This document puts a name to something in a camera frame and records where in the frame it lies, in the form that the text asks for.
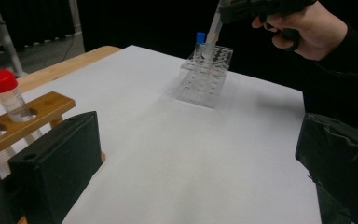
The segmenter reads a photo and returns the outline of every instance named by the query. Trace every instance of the black sleeve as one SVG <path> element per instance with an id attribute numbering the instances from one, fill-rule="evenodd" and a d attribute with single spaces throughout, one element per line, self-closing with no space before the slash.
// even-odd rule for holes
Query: black sleeve
<path id="1" fill-rule="evenodd" d="M 342 43 L 316 62 L 325 72 L 344 78 L 358 78 L 358 31 L 348 26 L 348 32 Z"/>

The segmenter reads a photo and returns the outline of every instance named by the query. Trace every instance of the blue cap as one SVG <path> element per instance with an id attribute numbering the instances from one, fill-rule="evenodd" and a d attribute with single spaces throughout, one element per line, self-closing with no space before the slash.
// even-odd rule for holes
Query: blue cap
<path id="1" fill-rule="evenodd" d="M 203 32 L 197 32 L 197 44 L 203 44 L 203 42 L 205 42 L 205 36 L 206 34 Z"/>

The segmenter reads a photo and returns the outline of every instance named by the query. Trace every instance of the hand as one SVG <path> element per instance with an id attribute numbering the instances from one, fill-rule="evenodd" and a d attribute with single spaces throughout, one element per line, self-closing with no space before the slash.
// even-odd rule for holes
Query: hand
<path id="1" fill-rule="evenodd" d="M 272 37 L 272 43 L 279 49 L 287 49 L 293 45 L 293 41 L 284 38 L 280 31 L 285 28 L 298 30 L 301 37 L 295 53 L 314 61 L 320 61 L 338 47 L 348 31 L 347 24 L 327 11 L 318 1 L 290 15 L 270 15 L 267 16 L 267 22 L 261 22 L 260 17 L 256 17 L 252 22 L 253 28 L 263 26 L 277 33 Z"/>

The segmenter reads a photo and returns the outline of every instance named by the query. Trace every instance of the wooden test tube holder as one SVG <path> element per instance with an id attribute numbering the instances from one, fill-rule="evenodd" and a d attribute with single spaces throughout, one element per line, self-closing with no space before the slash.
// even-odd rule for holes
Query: wooden test tube holder
<path id="1" fill-rule="evenodd" d="M 15 144 L 28 134 L 48 124 L 51 128 L 62 122 L 62 114 L 76 106 L 73 99 L 51 91 L 27 103 L 27 107 L 34 115 L 33 119 L 25 122 L 13 122 L 7 114 L 0 116 L 0 130 L 5 132 L 0 136 L 0 151 Z M 23 217 L 18 223 L 26 224 Z"/>

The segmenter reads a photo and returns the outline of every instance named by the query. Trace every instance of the wooden table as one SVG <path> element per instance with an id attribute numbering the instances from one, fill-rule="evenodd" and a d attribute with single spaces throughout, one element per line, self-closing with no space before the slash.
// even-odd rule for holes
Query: wooden table
<path id="1" fill-rule="evenodd" d="M 103 46 L 98 49 L 78 55 L 72 59 L 56 63 L 28 76 L 19 77 L 19 91 L 27 92 L 38 86 L 50 82 L 51 80 L 63 77 L 77 69 L 95 63 L 102 58 L 118 52 L 120 49 L 112 46 Z"/>

